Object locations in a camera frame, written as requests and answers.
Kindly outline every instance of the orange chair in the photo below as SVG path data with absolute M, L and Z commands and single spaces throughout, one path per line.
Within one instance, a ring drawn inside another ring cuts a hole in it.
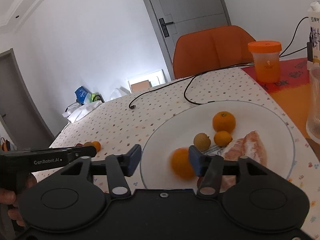
M 223 26 L 181 36 L 173 56 L 175 78 L 253 62 L 248 43 L 255 41 L 238 26 Z

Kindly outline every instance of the white patterned tablecloth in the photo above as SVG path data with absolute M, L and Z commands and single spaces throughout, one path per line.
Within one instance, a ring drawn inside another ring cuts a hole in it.
M 100 141 L 101 151 L 93 161 L 103 160 L 106 155 L 125 154 L 133 145 L 144 147 L 150 135 L 169 118 L 194 107 L 188 103 L 183 92 L 190 80 L 185 80 L 143 95 L 128 108 L 130 101 L 139 95 L 134 93 L 100 105 L 79 122 L 70 124 L 53 142 L 51 147 L 70 147 L 86 141 Z M 309 197 L 310 211 L 302 229 L 312 238 L 320 236 L 320 168 L 319 161 L 303 135 L 277 103 L 240 68 L 218 70 L 195 78 L 187 97 L 198 103 L 221 100 L 240 100 L 264 106 L 289 126 L 295 141 L 295 161 L 289 181 L 300 187 Z M 55 170 L 35 173 L 38 181 Z M 139 166 L 131 178 L 126 178 L 133 191 L 144 188 Z M 94 183 L 108 192 L 107 180 L 95 176 Z

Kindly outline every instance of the gray door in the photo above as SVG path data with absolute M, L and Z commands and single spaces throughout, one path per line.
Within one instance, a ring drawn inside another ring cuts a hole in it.
M 47 148 L 52 143 L 52 135 L 21 83 L 13 52 L 0 54 L 0 114 L 18 149 Z
M 180 36 L 228 25 L 221 0 L 149 0 L 153 11 L 148 9 L 148 0 L 144 1 L 150 18 L 151 14 L 156 16 L 158 26 L 154 23 L 153 26 L 156 33 L 156 29 L 160 29 L 162 36 L 157 38 L 159 43 L 160 39 L 164 40 L 171 61 Z

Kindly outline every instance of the plastic cup with orange lid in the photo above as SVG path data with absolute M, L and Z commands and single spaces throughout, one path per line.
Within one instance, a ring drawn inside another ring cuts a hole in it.
M 248 44 L 253 55 L 257 80 L 263 83 L 280 81 L 281 43 L 278 41 L 254 41 Z

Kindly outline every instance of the ribbed glass cup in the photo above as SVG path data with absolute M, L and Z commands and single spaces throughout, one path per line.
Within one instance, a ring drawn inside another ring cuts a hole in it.
M 311 100 L 306 130 L 316 143 L 320 143 L 320 67 L 310 69 Z

